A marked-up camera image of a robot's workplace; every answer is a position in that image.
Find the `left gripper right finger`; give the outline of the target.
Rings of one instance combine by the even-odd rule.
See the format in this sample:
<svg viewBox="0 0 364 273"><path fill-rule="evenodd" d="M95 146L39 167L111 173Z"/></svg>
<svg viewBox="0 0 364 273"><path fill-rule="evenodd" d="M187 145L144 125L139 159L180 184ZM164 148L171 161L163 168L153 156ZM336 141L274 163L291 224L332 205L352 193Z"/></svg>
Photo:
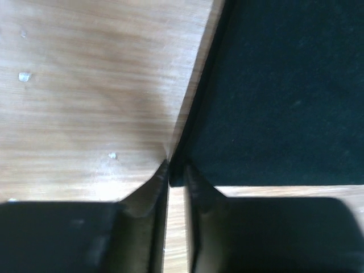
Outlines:
<svg viewBox="0 0 364 273"><path fill-rule="evenodd" d="M184 169L191 272L362 272L363 234L330 197L228 197Z"/></svg>

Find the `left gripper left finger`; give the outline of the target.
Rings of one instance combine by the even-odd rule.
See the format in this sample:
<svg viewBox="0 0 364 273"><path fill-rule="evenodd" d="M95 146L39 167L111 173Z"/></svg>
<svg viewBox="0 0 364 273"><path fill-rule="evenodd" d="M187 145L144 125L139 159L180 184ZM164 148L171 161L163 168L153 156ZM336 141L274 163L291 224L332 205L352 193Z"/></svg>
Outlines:
<svg viewBox="0 0 364 273"><path fill-rule="evenodd" d="M2 272L162 272L168 162L117 202L1 203Z"/></svg>

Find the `black t shirt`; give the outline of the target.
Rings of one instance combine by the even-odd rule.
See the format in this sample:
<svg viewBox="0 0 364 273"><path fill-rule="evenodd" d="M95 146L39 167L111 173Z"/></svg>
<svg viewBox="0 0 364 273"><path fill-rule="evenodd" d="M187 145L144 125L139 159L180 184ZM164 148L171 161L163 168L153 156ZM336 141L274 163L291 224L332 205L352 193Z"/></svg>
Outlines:
<svg viewBox="0 0 364 273"><path fill-rule="evenodd" d="M169 182L363 184L363 2L226 1Z"/></svg>

